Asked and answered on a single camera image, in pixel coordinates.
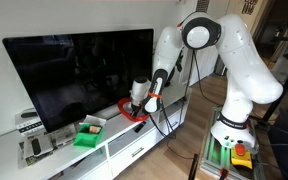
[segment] green container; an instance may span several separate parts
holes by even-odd
[[[95,148],[98,141],[101,139],[103,134],[103,127],[98,134],[89,133],[91,124],[83,124],[81,129],[78,131],[74,145]]]

